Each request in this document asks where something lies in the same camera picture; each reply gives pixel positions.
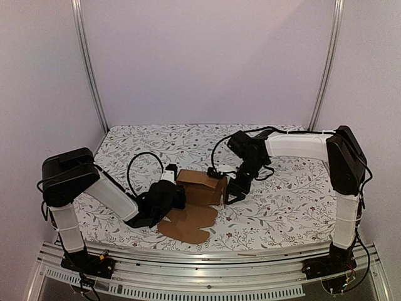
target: white wall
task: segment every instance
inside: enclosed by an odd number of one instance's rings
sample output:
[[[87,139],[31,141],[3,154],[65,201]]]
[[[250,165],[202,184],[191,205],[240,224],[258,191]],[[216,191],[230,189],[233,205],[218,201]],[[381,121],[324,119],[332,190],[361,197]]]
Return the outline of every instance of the white wall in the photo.
[[[102,137],[69,0],[0,1],[0,91],[0,299],[20,301],[54,237],[35,188],[41,164]]]
[[[335,1],[83,1],[108,121],[308,123]]]
[[[375,241],[394,300],[401,300],[401,2],[346,1],[318,127],[352,127],[374,180],[362,231]]]

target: cardboard box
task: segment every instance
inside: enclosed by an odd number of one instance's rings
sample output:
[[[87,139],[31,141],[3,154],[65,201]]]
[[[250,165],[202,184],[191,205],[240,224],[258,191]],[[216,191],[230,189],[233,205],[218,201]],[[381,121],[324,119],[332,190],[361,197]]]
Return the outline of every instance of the cardboard box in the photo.
[[[177,177],[177,184],[183,185],[187,197],[184,210],[173,209],[157,228],[163,235],[186,243],[199,244],[209,239],[210,233],[202,228],[216,222],[217,210],[209,205],[219,205],[226,193],[227,179],[210,178],[206,172],[183,169]]]

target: white floral surface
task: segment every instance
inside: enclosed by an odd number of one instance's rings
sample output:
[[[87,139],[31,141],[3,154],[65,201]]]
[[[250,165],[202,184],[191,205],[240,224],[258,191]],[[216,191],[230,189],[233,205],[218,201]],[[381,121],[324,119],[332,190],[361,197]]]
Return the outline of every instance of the white floral surface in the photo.
[[[95,161],[128,189],[126,170],[139,152],[157,154],[164,165],[205,171],[210,166],[214,144],[240,129],[258,125],[138,125],[113,127]],[[300,129],[300,127],[280,127]],[[205,229],[211,236],[200,245],[173,240],[157,227],[131,229],[113,212],[90,196],[82,194],[75,208],[83,236],[89,241],[121,246],[165,250],[216,251],[254,250],[302,245],[329,240],[335,224],[335,202],[328,174],[319,161],[305,158],[272,158],[275,173],[263,182],[253,181],[251,192],[241,202],[215,206],[216,224]],[[225,144],[216,152],[216,161],[239,166]],[[158,181],[160,169],[151,156],[142,156],[131,169],[137,192]]]

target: vertical metal post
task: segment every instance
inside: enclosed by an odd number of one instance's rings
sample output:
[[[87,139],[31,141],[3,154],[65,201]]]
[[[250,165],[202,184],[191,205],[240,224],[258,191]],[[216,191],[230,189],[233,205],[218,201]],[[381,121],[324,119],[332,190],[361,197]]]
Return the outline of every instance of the vertical metal post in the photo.
[[[90,60],[88,42],[86,40],[85,27],[83,24],[81,0],[71,0],[71,3],[73,6],[76,33],[78,35],[78,42],[80,44],[82,60],[85,66],[86,77],[88,78],[93,104],[95,105],[95,110],[98,115],[100,125],[102,126],[103,131],[107,133],[109,130],[109,126],[107,124],[105,111],[100,100],[99,91],[95,80],[95,74],[93,72],[93,67]]]
[[[333,67],[338,36],[340,34],[341,19],[343,16],[343,7],[344,7],[344,0],[336,0],[333,25],[331,26],[330,44],[328,47],[328,52],[326,57],[326,65],[325,69],[323,70],[323,76],[320,81],[318,96],[316,98],[315,107],[313,108],[313,113],[309,121],[308,130],[314,130],[318,123],[321,105],[323,104],[323,100],[325,98],[328,81],[330,79],[331,69]]]

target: brown cardboard box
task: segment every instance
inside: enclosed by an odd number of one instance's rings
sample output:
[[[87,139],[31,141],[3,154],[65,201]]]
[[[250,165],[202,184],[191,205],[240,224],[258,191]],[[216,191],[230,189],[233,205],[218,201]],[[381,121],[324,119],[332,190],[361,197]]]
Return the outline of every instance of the brown cardboard box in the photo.
[[[159,232],[186,243],[204,243],[209,232],[201,228],[211,227],[216,222],[217,210],[209,205],[220,204],[226,193],[227,179],[210,178],[205,172],[183,169],[177,177],[177,184],[185,188],[187,205],[184,210],[173,209],[167,215],[170,221],[157,224]]]

